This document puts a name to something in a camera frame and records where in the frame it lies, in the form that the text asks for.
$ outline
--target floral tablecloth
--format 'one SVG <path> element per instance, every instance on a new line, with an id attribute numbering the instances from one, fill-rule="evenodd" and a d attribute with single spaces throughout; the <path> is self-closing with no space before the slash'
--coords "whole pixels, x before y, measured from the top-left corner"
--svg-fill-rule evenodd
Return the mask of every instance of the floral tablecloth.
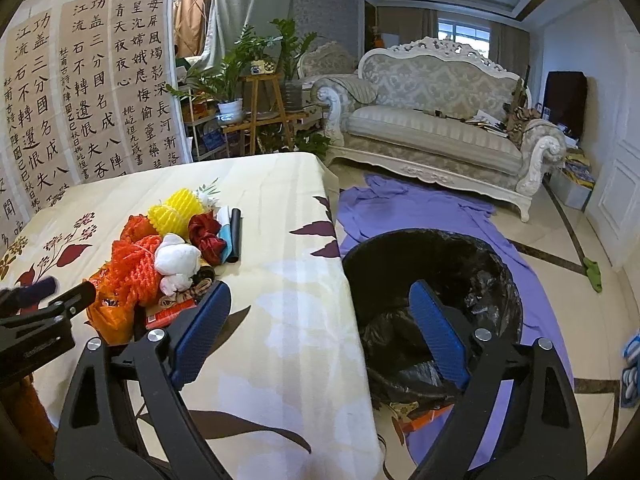
<path id="1" fill-rule="evenodd" d="M 185 404 L 236 480 L 374 478 L 382 458 L 331 220 L 338 180 L 315 156 L 201 162 L 69 189 L 0 260 L 0 284 L 55 276 L 67 290 L 110 258 L 129 215 L 216 178 L 219 203 L 242 211 L 241 260 L 216 269 L 231 289 L 237 327 L 184 387 Z M 96 335 L 85 321 L 84 313 L 73 320 L 76 347 L 35 374 L 55 422 L 82 348 Z M 136 384 L 130 392 L 137 411 Z M 144 413 L 138 425 L 147 447 L 164 458 Z"/>

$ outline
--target patterned wallpaper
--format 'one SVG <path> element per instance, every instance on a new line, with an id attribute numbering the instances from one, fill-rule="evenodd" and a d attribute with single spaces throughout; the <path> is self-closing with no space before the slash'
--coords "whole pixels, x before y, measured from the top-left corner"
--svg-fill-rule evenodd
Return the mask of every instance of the patterned wallpaper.
<path id="1" fill-rule="evenodd" d="M 357 0 L 293 0 L 293 16 L 298 34 L 316 31 L 315 47 L 337 41 L 354 57 L 358 57 Z"/>

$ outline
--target metal bolt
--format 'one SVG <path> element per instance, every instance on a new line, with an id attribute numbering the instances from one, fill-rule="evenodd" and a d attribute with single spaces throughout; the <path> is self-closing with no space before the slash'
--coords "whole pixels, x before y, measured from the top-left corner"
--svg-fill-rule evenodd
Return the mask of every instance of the metal bolt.
<path id="1" fill-rule="evenodd" d="M 551 339 L 541 337 L 538 339 L 538 346 L 543 350 L 551 350 L 554 347 L 554 344 L 551 342 Z"/>
<path id="2" fill-rule="evenodd" d="M 100 338 L 94 337 L 93 339 L 89 339 L 89 342 L 86 344 L 86 347 L 93 352 L 94 350 L 97 350 L 98 348 L 100 348 L 101 345 L 102 345 L 102 341 L 100 340 Z"/>
<path id="3" fill-rule="evenodd" d="M 146 338 L 149 339 L 149 341 L 153 341 L 154 343 L 160 341 L 163 337 L 164 330 L 162 330 L 161 328 L 156 328 L 146 335 Z"/>
<path id="4" fill-rule="evenodd" d="M 474 335 L 478 341 L 491 341 L 491 332 L 485 328 L 476 328 Z"/>

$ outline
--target purple cloth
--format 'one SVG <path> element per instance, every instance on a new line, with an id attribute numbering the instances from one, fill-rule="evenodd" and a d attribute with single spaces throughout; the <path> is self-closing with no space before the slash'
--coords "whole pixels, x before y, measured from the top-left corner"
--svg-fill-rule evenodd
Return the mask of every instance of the purple cloth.
<path id="1" fill-rule="evenodd" d="M 532 344 L 543 336 L 551 339 L 573 384 L 569 357 L 551 304 L 536 273 L 489 220 L 495 209 L 493 205 L 477 198 L 377 175 L 368 174 L 365 181 L 369 188 L 352 187 L 340 194 L 338 221 L 347 234 L 340 246 L 342 256 L 369 238 L 398 229 L 440 229 L 484 240 L 509 267 L 518 287 L 524 310 L 522 343 Z M 503 381 L 471 468 L 491 458 L 510 393 L 510 381 Z M 449 413 L 409 434 L 408 448 L 415 463 L 420 463 L 425 457 Z"/>

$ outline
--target black trash bag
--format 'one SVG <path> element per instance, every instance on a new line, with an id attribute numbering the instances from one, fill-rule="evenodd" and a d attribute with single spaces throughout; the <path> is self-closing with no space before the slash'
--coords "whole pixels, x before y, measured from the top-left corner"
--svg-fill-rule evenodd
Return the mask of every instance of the black trash bag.
<path id="1" fill-rule="evenodd" d="M 417 280 L 426 280 L 474 329 L 520 341 L 518 289 L 510 270 L 482 240 L 435 229 L 394 231 L 353 248 L 342 264 L 374 407 L 410 404 L 408 418 L 415 420 L 449 406 L 460 394 L 439 373 L 409 311 L 409 289 Z"/>

